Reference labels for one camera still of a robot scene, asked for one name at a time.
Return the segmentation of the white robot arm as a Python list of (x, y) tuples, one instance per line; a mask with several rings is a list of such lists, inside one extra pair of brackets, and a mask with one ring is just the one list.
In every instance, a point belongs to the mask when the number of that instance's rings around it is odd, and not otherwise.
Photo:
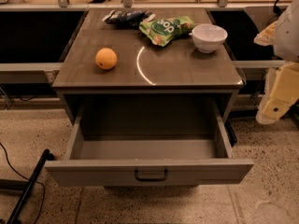
[(299, 100), (299, 0), (293, 0), (277, 21), (257, 34), (254, 43), (272, 45), (274, 54), (284, 60), (280, 68), (268, 70), (256, 115), (260, 124), (272, 124)]

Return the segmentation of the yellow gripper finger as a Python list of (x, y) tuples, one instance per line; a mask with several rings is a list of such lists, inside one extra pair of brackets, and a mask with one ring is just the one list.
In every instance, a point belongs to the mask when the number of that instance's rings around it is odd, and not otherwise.
[(270, 46), (274, 43), (274, 34), (276, 30), (277, 22), (274, 21), (269, 24), (265, 29), (258, 33), (253, 42), (260, 46)]
[(299, 63), (285, 62), (280, 68), (270, 68), (256, 120), (263, 125), (277, 122), (298, 100)]

